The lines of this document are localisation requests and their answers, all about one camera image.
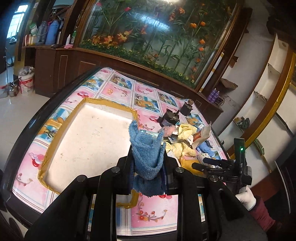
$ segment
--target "window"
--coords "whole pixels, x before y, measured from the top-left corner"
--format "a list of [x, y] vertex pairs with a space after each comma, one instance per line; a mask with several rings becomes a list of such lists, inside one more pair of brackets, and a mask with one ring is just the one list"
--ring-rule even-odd
[[16, 36], [17, 32], [20, 29], [20, 24], [22, 22], [22, 18], [24, 17], [27, 8], [28, 8], [28, 5], [20, 5], [18, 9], [15, 11], [9, 25], [7, 38]]

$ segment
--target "screw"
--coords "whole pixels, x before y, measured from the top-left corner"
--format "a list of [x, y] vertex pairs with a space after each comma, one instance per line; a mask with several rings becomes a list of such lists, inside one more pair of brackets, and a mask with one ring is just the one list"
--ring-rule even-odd
[[217, 181], [219, 180], [218, 177], [215, 176], [215, 175], [211, 175], [211, 176], [209, 176], [209, 179], [210, 179], [212, 182], [217, 182]]
[[114, 173], [118, 173], [120, 171], [120, 168], [119, 167], [112, 167], [111, 171]]
[[178, 172], [178, 173], [182, 173], [182, 172], [184, 172], [184, 168], [182, 168], [182, 167], [176, 167], [175, 170], [176, 170], [176, 172]]
[[83, 182], [85, 180], [86, 176], [85, 175], [79, 175], [78, 177], [76, 177], [76, 180], [78, 182]]

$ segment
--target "purple bottle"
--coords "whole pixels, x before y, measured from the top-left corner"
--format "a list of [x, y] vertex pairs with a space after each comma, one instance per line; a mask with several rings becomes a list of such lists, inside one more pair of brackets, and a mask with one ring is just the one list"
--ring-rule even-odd
[[211, 102], [212, 102], [212, 103], [214, 103], [215, 100], [219, 97], [219, 92], [220, 92], [220, 91], [215, 91], [214, 96], [213, 96], [212, 99], [211, 99]]
[[209, 94], [209, 96], [207, 97], [207, 100], [208, 100], [209, 102], [211, 102], [211, 99], [213, 98], [215, 92], [216, 92], [216, 88], [213, 89], [213, 90], [211, 91], [211, 93]]

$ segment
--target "patterned tablecloth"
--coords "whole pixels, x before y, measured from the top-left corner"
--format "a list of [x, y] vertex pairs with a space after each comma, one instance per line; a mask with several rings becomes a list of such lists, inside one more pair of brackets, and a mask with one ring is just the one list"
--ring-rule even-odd
[[[161, 127], [157, 119], [166, 112], [166, 109], [176, 112], [187, 101], [127, 78], [113, 69], [103, 68], [74, 90], [49, 119], [65, 120], [78, 103], [88, 97], [104, 98], [137, 110], [139, 128], [150, 132], [159, 131]], [[196, 126], [207, 124], [196, 106], [193, 106], [189, 117], [180, 114], [180, 122]], [[57, 194], [46, 189], [37, 179], [38, 167], [58, 130], [46, 124], [43, 129], [45, 128], [46, 130], [37, 135], [30, 145], [12, 188], [13, 194], [18, 199], [39, 213], [42, 213], [57, 197]], [[226, 159], [212, 132], [209, 141], [213, 146], [214, 157]], [[151, 198], [141, 196], [136, 207], [128, 210], [117, 209], [117, 233], [118, 235], [149, 235], [176, 230], [177, 206], [177, 196]]]

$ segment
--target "blue cloth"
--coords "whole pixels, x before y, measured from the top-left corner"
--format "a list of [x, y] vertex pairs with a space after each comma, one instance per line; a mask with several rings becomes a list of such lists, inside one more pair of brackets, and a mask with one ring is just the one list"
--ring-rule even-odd
[[141, 192], [147, 197], [152, 197], [155, 195], [163, 195], [164, 189], [161, 185], [161, 177], [157, 175], [152, 180], [146, 180], [140, 175], [136, 175], [133, 181], [133, 188], [137, 192]]
[[197, 151], [201, 151], [202, 153], [208, 153], [209, 156], [214, 156], [215, 153], [211, 150], [211, 148], [205, 143], [201, 143], [197, 148]]
[[155, 138], [150, 134], [139, 132], [137, 121], [129, 126], [131, 146], [135, 160], [135, 172], [146, 180], [152, 180], [163, 165], [165, 143], [161, 145], [163, 130]]

